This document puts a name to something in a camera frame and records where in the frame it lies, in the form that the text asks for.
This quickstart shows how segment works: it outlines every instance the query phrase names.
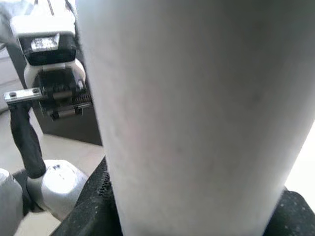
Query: metal bracket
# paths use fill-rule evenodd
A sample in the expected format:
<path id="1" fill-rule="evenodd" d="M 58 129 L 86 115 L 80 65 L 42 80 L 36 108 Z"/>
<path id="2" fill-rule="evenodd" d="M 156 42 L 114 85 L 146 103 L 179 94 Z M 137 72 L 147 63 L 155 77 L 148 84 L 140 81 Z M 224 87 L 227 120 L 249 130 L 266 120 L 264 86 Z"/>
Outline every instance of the metal bracket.
<path id="1" fill-rule="evenodd" d="M 19 102 L 29 102 L 34 100 L 42 100 L 47 98 L 42 94 L 40 88 L 22 89 L 4 94 L 4 100 L 8 105 Z"/>

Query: floor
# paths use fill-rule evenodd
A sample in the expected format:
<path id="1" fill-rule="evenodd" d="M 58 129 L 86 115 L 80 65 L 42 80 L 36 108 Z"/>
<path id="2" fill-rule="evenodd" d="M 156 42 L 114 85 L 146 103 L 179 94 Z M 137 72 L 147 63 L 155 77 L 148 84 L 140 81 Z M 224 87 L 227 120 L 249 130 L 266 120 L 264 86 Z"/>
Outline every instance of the floor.
<path id="1" fill-rule="evenodd" d="M 0 167 L 14 173 L 23 168 L 23 163 L 20 153 L 14 145 L 9 121 L 9 112 L 0 115 Z M 67 160 L 90 175 L 104 156 L 104 150 L 100 146 L 43 135 L 33 112 L 31 112 L 31 123 L 37 132 L 44 159 Z M 58 225 L 59 221 L 47 212 L 30 213 L 23 220 L 15 235 L 46 236 Z"/>
<path id="2" fill-rule="evenodd" d="M 104 156 L 104 150 L 100 146 L 43 135 L 33 112 L 31 112 L 31 123 L 38 134 L 44 159 L 67 160 L 89 175 Z M 9 112 L 0 116 L 0 127 L 2 136 L 0 140 L 0 167 L 13 173 L 23 168 L 23 163 L 12 139 Z M 313 171 L 315 167 L 314 156 L 315 124 L 286 182 L 286 187 L 300 193 L 313 211 L 315 211 L 315 189 L 312 187 L 313 179 L 315 179 L 315 172 Z M 21 223 L 16 236 L 49 235 L 58 225 L 59 221 L 47 212 L 30 213 Z"/>

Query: gray surface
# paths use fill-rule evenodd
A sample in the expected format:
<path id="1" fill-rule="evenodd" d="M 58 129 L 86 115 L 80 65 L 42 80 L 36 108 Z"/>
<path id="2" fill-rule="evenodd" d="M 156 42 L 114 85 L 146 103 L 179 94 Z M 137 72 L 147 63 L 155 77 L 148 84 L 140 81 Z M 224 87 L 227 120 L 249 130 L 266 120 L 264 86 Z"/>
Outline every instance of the gray surface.
<path id="1" fill-rule="evenodd" d="M 9 112 L 0 115 L 0 168 L 14 173 L 23 168 L 22 158 L 16 148 L 11 130 Z M 44 159 L 67 160 L 90 175 L 104 157 L 102 147 L 51 135 L 43 135 L 33 112 L 31 123 L 38 134 Z M 50 213 L 30 213 L 22 221 L 16 236 L 47 236 L 59 221 Z"/>
<path id="2" fill-rule="evenodd" d="M 314 7 L 77 1 L 125 235 L 262 234 L 315 117 Z"/>
<path id="3" fill-rule="evenodd" d="M 0 232 L 14 235 L 23 219 L 22 188 L 4 169 L 0 169 Z"/>

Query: white cylinder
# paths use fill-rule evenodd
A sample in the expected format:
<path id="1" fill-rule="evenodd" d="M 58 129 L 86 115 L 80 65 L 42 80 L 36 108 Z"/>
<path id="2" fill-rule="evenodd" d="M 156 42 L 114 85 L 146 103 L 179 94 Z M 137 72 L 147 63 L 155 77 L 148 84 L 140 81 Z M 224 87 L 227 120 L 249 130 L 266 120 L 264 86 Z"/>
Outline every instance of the white cylinder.
<path id="1" fill-rule="evenodd" d="M 262 235 L 315 118 L 314 1 L 77 1 L 126 236 Z"/>

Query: label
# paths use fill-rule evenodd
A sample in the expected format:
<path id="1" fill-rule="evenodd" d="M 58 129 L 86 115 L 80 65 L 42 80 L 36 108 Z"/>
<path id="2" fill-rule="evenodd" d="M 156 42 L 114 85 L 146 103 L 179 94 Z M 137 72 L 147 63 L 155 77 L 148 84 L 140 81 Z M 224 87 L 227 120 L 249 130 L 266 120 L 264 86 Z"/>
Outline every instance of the label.
<path id="1" fill-rule="evenodd" d="M 57 50 L 59 46 L 60 35 L 57 33 L 54 37 L 35 38 L 31 42 L 33 52 Z"/>

